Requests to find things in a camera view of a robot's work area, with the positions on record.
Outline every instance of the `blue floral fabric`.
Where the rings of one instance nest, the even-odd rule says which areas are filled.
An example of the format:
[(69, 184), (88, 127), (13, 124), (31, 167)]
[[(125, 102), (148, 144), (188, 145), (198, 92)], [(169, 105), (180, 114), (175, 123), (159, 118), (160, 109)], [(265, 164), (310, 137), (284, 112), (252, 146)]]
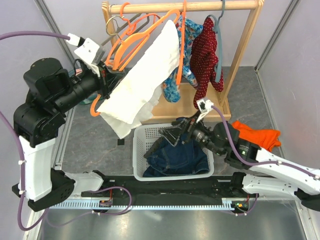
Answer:
[[(182, 25), (182, 16), (180, 16), (177, 23), (177, 33), (179, 37), (180, 49), (181, 49), (181, 42), (182, 42), (181, 25)], [(202, 30), (203, 30), (202, 25), (197, 24), (188, 18), (185, 19), (182, 77), (185, 78), (194, 88), (197, 88), (198, 83), (194, 74), (190, 70), (191, 49), (192, 49), (192, 43), (194, 39), (199, 34), (201, 34)], [(173, 70), (170, 76), (162, 84), (163, 95), (165, 99), (170, 103), (176, 103), (180, 99), (179, 86), (177, 86), (176, 84), (178, 68), (179, 67)]]

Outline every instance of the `cable tie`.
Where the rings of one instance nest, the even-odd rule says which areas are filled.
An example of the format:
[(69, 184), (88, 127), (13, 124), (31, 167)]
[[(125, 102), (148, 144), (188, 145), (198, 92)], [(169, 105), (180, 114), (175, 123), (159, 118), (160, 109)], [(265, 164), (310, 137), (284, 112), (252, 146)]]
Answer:
[(22, 165), (22, 164), (24, 164), (25, 162), (26, 162), (26, 160), (19, 160), (19, 161), (18, 161), (18, 164), (19, 164), (19, 165)]

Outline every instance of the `white wall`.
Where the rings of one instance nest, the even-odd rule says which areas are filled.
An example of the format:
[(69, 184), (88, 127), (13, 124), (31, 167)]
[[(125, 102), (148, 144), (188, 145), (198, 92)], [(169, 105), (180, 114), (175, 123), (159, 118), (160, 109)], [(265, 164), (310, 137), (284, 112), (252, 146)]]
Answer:
[[(127, 0), (110, 0), (110, 4), (123, 4)], [(131, 4), (141, 3), (167, 3), (169, 0), (131, 0)], [(263, 50), (265, 49), (272, 33), (280, 21), (290, 0), (265, 0), (260, 19), (257, 22), (247, 51), (243, 57), (242, 66), (255, 66)], [(84, 38), (90, 37), (98, 43), (103, 42), (108, 36), (105, 31), (105, 20), (101, 8), (102, 0), (46, 0), (59, 29), (62, 33), (74, 33)], [(202, 24), (208, 14), (220, 15), (220, 12), (188, 12), (187, 18)], [(227, 11), (221, 20), (221, 32), (223, 41), (223, 65), (230, 66), (234, 57), (241, 33), (244, 29), (249, 11)], [(149, 42), (160, 33), (156, 29)]]
[[(0, 35), (22, 30), (50, 31), (36, 4), (31, 0), (2, 0), (0, 3)], [(15, 109), (24, 103), (27, 85), (23, 74), (41, 58), (53, 57), (71, 68), (58, 42), (45, 36), (22, 36), (0, 42), (0, 110), (13, 124)], [(11, 187), (19, 182), (19, 155), (15, 142), (0, 121), (0, 235), (2, 239), (22, 239), (17, 224), (19, 198)], [(24, 223), (30, 210), (24, 209)]]
[(320, 15), (300, 1), (260, 70), (285, 157), (320, 168)]

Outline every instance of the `laundry basket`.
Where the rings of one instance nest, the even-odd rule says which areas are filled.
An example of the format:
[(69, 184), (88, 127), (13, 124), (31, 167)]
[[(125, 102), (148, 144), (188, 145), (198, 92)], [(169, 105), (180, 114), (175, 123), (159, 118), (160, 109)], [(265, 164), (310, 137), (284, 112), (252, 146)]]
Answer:
[(132, 152), (132, 166), (133, 175), (139, 181), (167, 181), (167, 180), (182, 180), (182, 179), (200, 179), (210, 177), (214, 171), (214, 155), (212, 151), (204, 148), (203, 151), (207, 155), (209, 172), (196, 175), (185, 176), (163, 176), (163, 177), (143, 177), (144, 172), (149, 167), (147, 159), (144, 154), (154, 144), (154, 142), (161, 137), (158, 132), (161, 128), (172, 126), (170, 123), (150, 124), (139, 126), (134, 130), (133, 137), (133, 152)]

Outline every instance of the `dark blue garment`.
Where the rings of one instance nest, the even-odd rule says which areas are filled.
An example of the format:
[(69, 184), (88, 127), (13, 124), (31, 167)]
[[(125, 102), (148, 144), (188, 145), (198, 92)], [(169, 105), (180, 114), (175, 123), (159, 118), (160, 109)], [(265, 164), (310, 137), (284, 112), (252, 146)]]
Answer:
[(148, 157), (149, 167), (143, 177), (205, 174), (209, 172), (207, 155), (194, 140), (173, 147), (167, 140), (158, 141), (157, 149)]

